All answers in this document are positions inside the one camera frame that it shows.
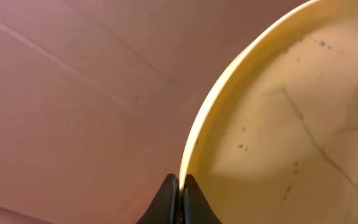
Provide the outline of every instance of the surface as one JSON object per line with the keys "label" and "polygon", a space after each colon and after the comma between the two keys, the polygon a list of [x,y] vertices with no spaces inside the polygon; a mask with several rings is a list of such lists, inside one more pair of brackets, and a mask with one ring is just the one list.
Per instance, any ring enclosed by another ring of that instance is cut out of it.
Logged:
{"label": "surface", "polygon": [[134,223],[221,72],[302,2],[0,0],[0,223]]}

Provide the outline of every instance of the table surface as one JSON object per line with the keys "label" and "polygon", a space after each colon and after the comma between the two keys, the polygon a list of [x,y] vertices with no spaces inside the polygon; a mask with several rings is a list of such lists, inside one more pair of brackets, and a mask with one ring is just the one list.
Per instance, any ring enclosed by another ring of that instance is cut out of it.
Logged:
{"label": "table surface", "polygon": [[305,0],[0,0],[0,223],[134,223],[218,76]]}

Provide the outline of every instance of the crack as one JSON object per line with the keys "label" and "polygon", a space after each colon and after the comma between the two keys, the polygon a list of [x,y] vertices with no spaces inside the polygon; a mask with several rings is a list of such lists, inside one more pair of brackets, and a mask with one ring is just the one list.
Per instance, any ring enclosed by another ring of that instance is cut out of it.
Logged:
{"label": "crack", "polygon": [[314,134],[310,131],[310,128],[308,127],[308,125],[305,123],[305,121],[303,119],[302,112],[299,110],[299,107],[296,105],[294,99],[287,92],[287,89],[285,88],[285,86],[277,88],[277,89],[269,92],[268,94],[271,95],[271,94],[275,94],[275,93],[283,93],[284,94],[285,98],[291,104],[292,110],[295,112],[296,117],[301,121],[302,128],[305,130],[305,133],[310,138],[312,145],[318,150],[320,157],[323,159],[323,161],[328,163],[338,173],[342,174],[352,186],[356,186],[356,184],[352,181],[352,179],[349,177],[347,172],[328,156],[328,154],[326,153],[323,146],[320,146],[317,143],[317,140],[316,140]]}

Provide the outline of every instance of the yellow bowl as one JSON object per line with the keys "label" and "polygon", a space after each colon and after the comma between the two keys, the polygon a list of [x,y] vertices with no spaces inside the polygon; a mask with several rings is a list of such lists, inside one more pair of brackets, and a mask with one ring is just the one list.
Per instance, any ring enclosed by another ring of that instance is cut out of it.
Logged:
{"label": "yellow bowl", "polygon": [[358,0],[309,1],[227,67],[183,153],[223,223],[358,223]]}

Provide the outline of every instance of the black object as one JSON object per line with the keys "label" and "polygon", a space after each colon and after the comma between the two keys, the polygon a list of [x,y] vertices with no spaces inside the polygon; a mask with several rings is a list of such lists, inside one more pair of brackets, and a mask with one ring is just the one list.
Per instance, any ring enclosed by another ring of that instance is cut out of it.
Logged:
{"label": "black object", "polygon": [[178,194],[178,178],[168,174],[137,224],[221,224],[192,175],[186,176],[181,207]]}

